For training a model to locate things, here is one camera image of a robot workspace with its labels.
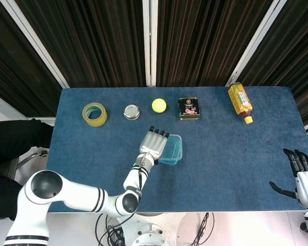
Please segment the clear plastic container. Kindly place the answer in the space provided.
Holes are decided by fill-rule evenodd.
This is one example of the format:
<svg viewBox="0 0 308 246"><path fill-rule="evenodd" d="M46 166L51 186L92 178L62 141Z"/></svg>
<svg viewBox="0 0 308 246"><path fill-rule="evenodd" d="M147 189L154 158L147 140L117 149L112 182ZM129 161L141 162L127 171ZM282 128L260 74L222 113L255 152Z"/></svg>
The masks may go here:
<svg viewBox="0 0 308 246"><path fill-rule="evenodd" d="M165 151L168 161L177 163L181 160L183 156L182 137L178 134L170 134Z"/></svg>

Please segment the round silver tin can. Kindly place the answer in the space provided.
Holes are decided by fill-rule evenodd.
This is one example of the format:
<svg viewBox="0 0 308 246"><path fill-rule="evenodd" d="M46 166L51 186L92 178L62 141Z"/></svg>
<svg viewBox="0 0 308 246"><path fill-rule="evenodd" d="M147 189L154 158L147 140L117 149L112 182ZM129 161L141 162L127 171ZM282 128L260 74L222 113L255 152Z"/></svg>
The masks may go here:
<svg viewBox="0 0 308 246"><path fill-rule="evenodd" d="M136 120L140 116L140 109L137 105L129 104L124 109L124 117L128 120Z"/></svg>

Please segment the dark pleated curtain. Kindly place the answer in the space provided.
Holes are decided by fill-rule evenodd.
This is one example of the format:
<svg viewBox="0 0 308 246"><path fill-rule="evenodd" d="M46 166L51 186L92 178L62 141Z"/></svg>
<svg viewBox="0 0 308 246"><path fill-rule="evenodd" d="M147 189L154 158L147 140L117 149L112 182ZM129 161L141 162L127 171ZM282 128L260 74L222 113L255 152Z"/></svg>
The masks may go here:
<svg viewBox="0 0 308 246"><path fill-rule="evenodd" d="M0 98L27 117L54 117L61 91L0 3Z"/></svg>
<svg viewBox="0 0 308 246"><path fill-rule="evenodd" d="M273 0L159 0L158 87L225 86Z"/></svg>
<svg viewBox="0 0 308 246"><path fill-rule="evenodd" d="M287 0L238 81L290 87L308 124L308 0Z"/></svg>
<svg viewBox="0 0 308 246"><path fill-rule="evenodd" d="M68 85L146 86L142 0L16 0Z"/></svg>

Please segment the person in black clothes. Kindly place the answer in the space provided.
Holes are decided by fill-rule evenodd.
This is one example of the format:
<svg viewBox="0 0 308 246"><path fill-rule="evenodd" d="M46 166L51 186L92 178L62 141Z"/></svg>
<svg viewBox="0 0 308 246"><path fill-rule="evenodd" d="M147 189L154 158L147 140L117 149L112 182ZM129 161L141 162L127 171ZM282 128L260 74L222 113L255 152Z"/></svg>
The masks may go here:
<svg viewBox="0 0 308 246"><path fill-rule="evenodd" d="M32 147L49 148L52 133L53 126L36 119L0 121L0 165ZM15 220L21 188L18 182L0 174L0 218Z"/></svg>

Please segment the white frame post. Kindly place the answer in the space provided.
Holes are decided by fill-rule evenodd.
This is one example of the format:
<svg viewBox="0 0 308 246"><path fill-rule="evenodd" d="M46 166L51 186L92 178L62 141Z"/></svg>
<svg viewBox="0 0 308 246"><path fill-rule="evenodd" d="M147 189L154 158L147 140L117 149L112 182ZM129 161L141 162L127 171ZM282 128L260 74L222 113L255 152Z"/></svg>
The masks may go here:
<svg viewBox="0 0 308 246"><path fill-rule="evenodd" d="M142 0L146 85L157 81L158 0Z"/></svg>
<svg viewBox="0 0 308 246"><path fill-rule="evenodd" d="M244 68L256 52L257 48L265 38L267 32L273 25L274 21L276 20L277 16L283 9L284 5L287 3L288 0L273 0L269 9L267 10L265 16L263 17L262 21L260 22L258 28L256 29L254 35L252 36L251 40L249 41L246 49L244 50L241 58L239 59L238 63L236 64L233 72L231 73L229 79L226 82L226 87L230 84L233 84L238 81L239 76L243 72Z"/></svg>
<svg viewBox="0 0 308 246"><path fill-rule="evenodd" d="M45 64L47 69L62 87L62 89L68 89L70 86L68 85L65 77L59 70L58 66L52 59L51 55L45 48L44 44L40 40L39 36L25 17L22 10L19 8L18 4L15 0L0 0L0 3L6 9L10 17L16 23L18 28L21 30L25 38L28 40L30 45L33 47L35 52L38 54L42 62Z"/></svg>

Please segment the yellow packing tape roll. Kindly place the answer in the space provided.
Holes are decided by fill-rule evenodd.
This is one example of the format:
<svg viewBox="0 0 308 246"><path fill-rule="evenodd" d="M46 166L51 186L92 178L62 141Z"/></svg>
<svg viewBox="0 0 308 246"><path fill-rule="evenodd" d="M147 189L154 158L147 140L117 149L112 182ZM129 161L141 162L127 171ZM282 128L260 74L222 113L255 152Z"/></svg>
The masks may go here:
<svg viewBox="0 0 308 246"><path fill-rule="evenodd" d="M106 109L102 104L98 102L87 104L83 108L82 116L85 122L87 122L92 127L100 127L107 120Z"/></svg>

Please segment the yellow-green tennis ball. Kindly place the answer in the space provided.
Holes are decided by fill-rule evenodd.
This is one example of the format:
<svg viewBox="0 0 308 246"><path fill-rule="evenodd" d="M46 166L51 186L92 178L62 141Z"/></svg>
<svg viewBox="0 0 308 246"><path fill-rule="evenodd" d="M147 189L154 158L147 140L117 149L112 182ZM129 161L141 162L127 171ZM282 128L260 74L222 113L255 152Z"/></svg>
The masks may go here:
<svg viewBox="0 0 308 246"><path fill-rule="evenodd" d="M156 113L163 113L167 108L166 101L162 98L155 99L151 106L153 111Z"/></svg>

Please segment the grey round robot base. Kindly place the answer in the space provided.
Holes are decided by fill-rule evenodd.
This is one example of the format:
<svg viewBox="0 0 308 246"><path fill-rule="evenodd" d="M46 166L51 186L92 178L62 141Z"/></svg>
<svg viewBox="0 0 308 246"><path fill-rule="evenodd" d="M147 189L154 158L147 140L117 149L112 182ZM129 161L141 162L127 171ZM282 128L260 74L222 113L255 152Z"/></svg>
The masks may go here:
<svg viewBox="0 0 308 246"><path fill-rule="evenodd" d="M130 246L170 246L170 241L159 225L144 223L136 229L136 235Z"/></svg>

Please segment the black luncheon meat can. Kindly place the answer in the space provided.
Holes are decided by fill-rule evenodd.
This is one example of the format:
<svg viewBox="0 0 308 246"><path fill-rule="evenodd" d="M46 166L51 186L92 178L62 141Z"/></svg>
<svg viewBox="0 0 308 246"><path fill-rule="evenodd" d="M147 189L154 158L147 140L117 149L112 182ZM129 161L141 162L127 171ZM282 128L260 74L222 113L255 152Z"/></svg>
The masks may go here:
<svg viewBox="0 0 308 246"><path fill-rule="evenodd" d="M179 119L197 120L200 118L199 100L197 97L179 98Z"/></svg>

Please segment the blue table mat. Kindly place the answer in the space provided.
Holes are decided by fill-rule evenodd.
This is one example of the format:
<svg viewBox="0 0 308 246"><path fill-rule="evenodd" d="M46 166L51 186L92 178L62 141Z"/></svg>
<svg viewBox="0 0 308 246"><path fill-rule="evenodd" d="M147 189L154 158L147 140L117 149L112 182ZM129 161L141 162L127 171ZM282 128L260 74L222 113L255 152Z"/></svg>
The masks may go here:
<svg viewBox="0 0 308 246"><path fill-rule="evenodd" d="M246 87L253 122L235 113L226 87L74 88L61 93L47 168L65 178L115 196L151 126L182 137L175 166L154 166L143 188L139 212L297 211L297 201L269 182L293 190L295 181L283 149L308 155L305 133L288 87ZM197 97L201 116L179 119L179 98ZM162 98L163 113L152 109ZM82 116L89 103L102 104L107 120L90 126ZM124 117L137 105L136 120Z"/></svg>

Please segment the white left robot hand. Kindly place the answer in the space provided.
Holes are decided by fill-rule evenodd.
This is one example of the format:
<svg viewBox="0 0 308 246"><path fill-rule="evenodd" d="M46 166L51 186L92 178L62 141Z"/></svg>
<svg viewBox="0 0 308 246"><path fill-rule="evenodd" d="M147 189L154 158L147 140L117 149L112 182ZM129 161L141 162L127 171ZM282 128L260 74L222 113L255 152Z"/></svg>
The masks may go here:
<svg viewBox="0 0 308 246"><path fill-rule="evenodd" d="M140 154L150 154L154 163L157 163L162 156L168 138L169 133L163 130L159 131L159 129L155 129L154 126L151 126L140 144Z"/></svg>

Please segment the blue container lid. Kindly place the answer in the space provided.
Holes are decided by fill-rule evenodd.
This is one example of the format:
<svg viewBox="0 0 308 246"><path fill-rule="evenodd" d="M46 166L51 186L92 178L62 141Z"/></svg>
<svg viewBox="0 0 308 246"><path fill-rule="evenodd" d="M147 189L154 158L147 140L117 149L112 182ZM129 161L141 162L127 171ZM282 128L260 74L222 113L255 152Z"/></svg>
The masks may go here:
<svg viewBox="0 0 308 246"><path fill-rule="evenodd" d="M182 155L182 137L177 134L171 134L159 158L159 163L175 166L182 159Z"/></svg>

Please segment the tea bottle with yellow cap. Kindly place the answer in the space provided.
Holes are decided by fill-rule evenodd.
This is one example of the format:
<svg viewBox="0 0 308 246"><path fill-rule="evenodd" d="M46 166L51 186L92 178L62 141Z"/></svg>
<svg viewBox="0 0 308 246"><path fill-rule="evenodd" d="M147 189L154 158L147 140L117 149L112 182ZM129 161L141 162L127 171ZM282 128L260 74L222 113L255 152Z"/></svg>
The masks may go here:
<svg viewBox="0 0 308 246"><path fill-rule="evenodd" d="M233 83L228 86L228 95L236 113L242 117L246 124L253 122L252 103L241 83Z"/></svg>

